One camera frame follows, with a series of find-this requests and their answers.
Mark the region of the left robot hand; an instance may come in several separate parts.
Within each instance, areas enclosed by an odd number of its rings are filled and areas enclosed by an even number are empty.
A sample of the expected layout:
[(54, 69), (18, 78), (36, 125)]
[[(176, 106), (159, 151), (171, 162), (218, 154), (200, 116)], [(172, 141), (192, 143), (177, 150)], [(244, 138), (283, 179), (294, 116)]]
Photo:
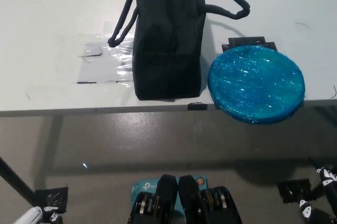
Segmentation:
[(63, 224), (63, 217), (58, 213), (58, 207), (44, 207), (42, 209), (42, 223)]

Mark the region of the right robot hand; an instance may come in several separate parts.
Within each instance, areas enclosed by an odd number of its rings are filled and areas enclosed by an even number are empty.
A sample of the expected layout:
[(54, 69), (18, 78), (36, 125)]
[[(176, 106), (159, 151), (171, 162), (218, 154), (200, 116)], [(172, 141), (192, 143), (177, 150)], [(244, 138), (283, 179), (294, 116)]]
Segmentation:
[(304, 199), (299, 200), (301, 214), (306, 223), (336, 223), (336, 174), (311, 157), (308, 158), (308, 161), (315, 167), (316, 172), (320, 176), (320, 186), (323, 188), (323, 192), (325, 193), (335, 217), (311, 206)]

